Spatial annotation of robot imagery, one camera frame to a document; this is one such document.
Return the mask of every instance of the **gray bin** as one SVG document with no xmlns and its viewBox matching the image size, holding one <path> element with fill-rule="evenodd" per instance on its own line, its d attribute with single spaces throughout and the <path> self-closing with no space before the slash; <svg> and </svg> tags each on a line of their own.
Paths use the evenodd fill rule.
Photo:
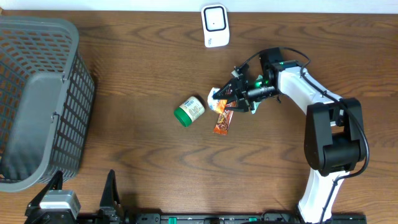
<svg viewBox="0 0 398 224">
<path fill-rule="evenodd" d="M 0 16 L 0 191 L 80 166 L 94 82 L 62 19 Z"/>
</svg>

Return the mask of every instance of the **snack wrapper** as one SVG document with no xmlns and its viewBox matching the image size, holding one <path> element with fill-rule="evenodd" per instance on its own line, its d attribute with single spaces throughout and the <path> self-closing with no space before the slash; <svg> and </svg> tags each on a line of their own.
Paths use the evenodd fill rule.
<svg viewBox="0 0 398 224">
<path fill-rule="evenodd" d="M 232 102 L 227 104 L 227 106 L 234 107 L 236 106 L 236 102 Z M 232 114 L 234 111 L 231 110 L 224 110 L 219 116 L 216 127 L 214 128 L 213 132 L 217 134 L 227 135 L 229 124 L 231 123 Z"/>
<path fill-rule="evenodd" d="M 215 100 L 213 99 L 213 95 L 220 90 L 219 88 L 212 88 L 209 95 L 207 96 L 207 103 L 209 105 L 209 108 L 216 113 L 221 114 L 224 109 L 227 100 Z"/>
</svg>

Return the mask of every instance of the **black square outline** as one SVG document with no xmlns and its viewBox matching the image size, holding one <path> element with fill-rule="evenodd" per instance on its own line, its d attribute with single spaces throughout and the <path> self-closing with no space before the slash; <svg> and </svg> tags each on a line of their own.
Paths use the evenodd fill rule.
<svg viewBox="0 0 398 224">
<path fill-rule="evenodd" d="M 207 9 L 216 9 L 216 8 L 221 8 L 221 9 L 223 10 L 224 28 L 217 29 L 217 30 L 209 30 L 209 29 L 207 28 L 206 10 L 207 10 Z M 225 29 L 226 29 L 225 11 L 224 11 L 224 8 L 223 8 L 223 7 L 221 7 L 221 6 L 208 7 L 208 8 L 206 8 L 206 9 L 203 11 L 203 15 L 204 15 L 204 17 L 205 17 L 205 27 L 206 27 L 206 30 L 207 30 L 208 32 L 221 31 L 221 30 L 225 30 Z"/>
</svg>

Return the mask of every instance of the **wooden table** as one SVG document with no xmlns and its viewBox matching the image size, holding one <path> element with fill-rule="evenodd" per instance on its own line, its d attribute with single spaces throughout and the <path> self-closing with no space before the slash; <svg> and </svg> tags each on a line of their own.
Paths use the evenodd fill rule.
<svg viewBox="0 0 398 224">
<path fill-rule="evenodd" d="M 207 49 L 198 12 L 3 14 L 61 17 L 80 32 L 98 89 L 80 173 L 64 189 L 77 193 L 82 212 L 98 209 L 110 169 L 123 205 L 144 212 L 293 209 L 310 168 L 305 117 L 290 99 L 267 100 L 255 115 L 235 113 L 227 136 L 212 133 L 218 115 L 210 110 L 189 128 L 173 115 L 189 96 L 206 98 L 225 84 L 233 66 L 254 52 L 285 45 L 312 58 L 308 69 L 325 87 L 363 107 L 371 162 L 363 175 L 345 180 L 333 211 L 397 222 L 398 15 L 229 13 L 229 45 Z M 257 60 L 251 68 L 260 74 Z M 0 223 L 22 223 L 42 187 L 0 193 Z"/>
</svg>

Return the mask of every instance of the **pill bottle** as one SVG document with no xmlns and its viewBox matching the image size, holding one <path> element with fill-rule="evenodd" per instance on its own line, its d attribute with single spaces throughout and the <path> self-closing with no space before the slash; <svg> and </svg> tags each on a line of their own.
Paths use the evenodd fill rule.
<svg viewBox="0 0 398 224">
<path fill-rule="evenodd" d="M 205 107 L 198 98 L 191 96 L 174 111 L 174 116 L 184 127 L 188 127 L 204 112 Z"/>
</svg>

